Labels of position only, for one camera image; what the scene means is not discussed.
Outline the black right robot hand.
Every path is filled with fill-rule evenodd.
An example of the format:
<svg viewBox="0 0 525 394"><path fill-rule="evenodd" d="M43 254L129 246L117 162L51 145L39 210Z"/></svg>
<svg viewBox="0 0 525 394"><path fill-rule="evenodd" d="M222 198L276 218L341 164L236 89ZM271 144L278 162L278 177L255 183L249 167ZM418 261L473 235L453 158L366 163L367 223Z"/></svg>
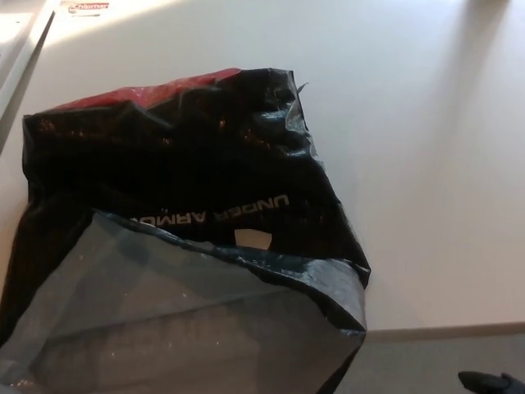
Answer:
<svg viewBox="0 0 525 394"><path fill-rule="evenodd" d="M476 394L524 394L524 382L510 374L494 375L476 371L461 371L459 381L468 391Z"/></svg>

